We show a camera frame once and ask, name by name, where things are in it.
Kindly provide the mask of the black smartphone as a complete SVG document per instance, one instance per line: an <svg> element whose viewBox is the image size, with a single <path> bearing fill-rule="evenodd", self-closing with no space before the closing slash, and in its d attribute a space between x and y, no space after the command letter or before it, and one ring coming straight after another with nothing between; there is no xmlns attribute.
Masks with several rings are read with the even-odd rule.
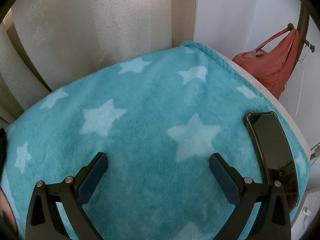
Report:
<svg viewBox="0 0 320 240"><path fill-rule="evenodd" d="M298 178L289 142L276 113L247 113L244 125L257 154L263 181L281 183L288 209L292 211L299 202Z"/></svg>

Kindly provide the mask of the red plastic bag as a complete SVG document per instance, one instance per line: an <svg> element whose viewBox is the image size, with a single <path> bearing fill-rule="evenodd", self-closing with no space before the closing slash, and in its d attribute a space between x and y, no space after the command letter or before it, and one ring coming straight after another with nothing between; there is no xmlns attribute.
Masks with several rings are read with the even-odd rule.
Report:
<svg viewBox="0 0 320 240"><path fill-rule="evenodd" d="M288 33L271 51L263 47ZM280 98L290 77L298 51L299 32L285 28L252 51L235 55L233 62L257 79L276 99Z"/></svg>

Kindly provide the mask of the turquoise cartoon fleece blanket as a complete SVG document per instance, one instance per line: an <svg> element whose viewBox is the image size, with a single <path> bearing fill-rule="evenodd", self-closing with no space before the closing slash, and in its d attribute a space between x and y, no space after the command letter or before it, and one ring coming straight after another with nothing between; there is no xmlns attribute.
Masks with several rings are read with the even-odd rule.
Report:
<svg viewBox="0 0 320 240"><path fill-rule="evenodd" d="M217 152L261 182L243 118L269 111L262 92L200 43L104 68L5 129L1 217L24 238L36 182L58 183L104 152L107 171L84 206L104 239L212 239L234 206L209 157Z"/></svg>

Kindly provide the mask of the cream patterned curtain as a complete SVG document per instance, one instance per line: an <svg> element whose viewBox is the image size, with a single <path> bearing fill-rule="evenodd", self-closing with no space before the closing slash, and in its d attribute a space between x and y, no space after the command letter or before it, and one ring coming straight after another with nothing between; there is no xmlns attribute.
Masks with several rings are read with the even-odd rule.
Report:
<svg viewBox="0 0 320 240"><path fill-rule="evenodd" d="M197 0L1 0L1 126L52 91L195 33Z"/></svg>

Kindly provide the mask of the dark metal coat rack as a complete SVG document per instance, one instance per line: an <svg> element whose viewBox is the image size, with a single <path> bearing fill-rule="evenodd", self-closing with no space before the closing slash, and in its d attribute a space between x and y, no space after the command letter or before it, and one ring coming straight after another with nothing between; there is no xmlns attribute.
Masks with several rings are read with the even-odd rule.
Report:
<svg viewBox="0 0 320 240"><path fill-rule="evenodd" d="M298 20L298 25L297 25L297 31L299 32L297 57L300 57L300 54L301 54L304 46L307 46L311 50L312 53L315 52L315 45L311 44L306 39L306 36L308 33L308 28L309 28L309 20L310 20L309 10L301 2L300 3L299 20Z"/></svg>

